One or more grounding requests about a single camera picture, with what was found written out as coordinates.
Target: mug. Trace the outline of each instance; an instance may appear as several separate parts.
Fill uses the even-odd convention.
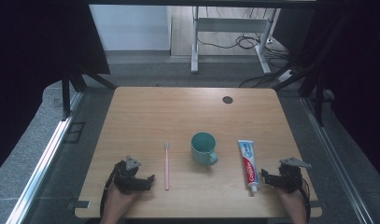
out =
[[[213,165],[218,161],[215,153],[216,139],[210,133],[196,133],[190,140],[193,159],[201,165]]]

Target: white desk frame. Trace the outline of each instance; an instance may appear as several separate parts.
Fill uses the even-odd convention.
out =
[[[231,32],[231,33],[262,33],[260,45],[256,46],[256,52],[259,57],[264,74],[270,74],[271,69],[265,60],[263,51],[274,24],[274,15],[276,8],[273,8],[268,20],[260,19],[216,19],[216,18],[199,18],[199,7],[194,7],[193,21],[193,40],[190,70],[193,74],[198,73],[198,32]]]

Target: human hand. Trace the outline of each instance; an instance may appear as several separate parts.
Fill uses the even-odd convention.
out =
[[[111,183],[108,187],[105,211],[100,223],[117,224],[139,194],[140,192],[138,191],[133,191],[131,194],[124,194],[114,182]]]
[[[285,189],[274,187],[293,224],[306,224],[305,201],[299,190],[288,193]]]

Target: colgate toothpaste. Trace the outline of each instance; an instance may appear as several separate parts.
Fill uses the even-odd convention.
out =
[[[238,140],[240,150],[242,152],[243,164],[245,166],[247,186],[251,188],[253,193],[257,192],[259,176],[256,168],[256,161],[254,156],[253,141],[251,140]]]

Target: white wall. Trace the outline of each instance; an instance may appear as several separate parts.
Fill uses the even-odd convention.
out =
[[[105,50],[169,50],[170,7],[90,5]]]

